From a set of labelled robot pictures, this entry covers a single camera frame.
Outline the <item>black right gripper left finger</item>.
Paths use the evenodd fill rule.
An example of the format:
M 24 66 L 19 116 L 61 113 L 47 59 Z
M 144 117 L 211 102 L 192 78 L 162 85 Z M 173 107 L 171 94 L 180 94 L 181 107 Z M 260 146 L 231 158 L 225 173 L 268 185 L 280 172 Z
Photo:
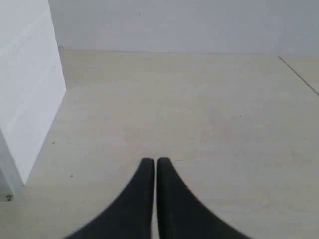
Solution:
M 68 239 L 150 239 L 155 162 L 143 158 L 119 196 L 100 215 Z

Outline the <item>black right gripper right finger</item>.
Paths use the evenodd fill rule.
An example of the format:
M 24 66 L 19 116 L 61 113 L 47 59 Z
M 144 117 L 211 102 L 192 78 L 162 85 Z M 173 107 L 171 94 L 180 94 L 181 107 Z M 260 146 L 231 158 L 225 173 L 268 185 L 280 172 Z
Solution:
M 168 157 L 157 161 L 157 219 L 161 239 L 246 239 L 208 210 L 184 184 Z

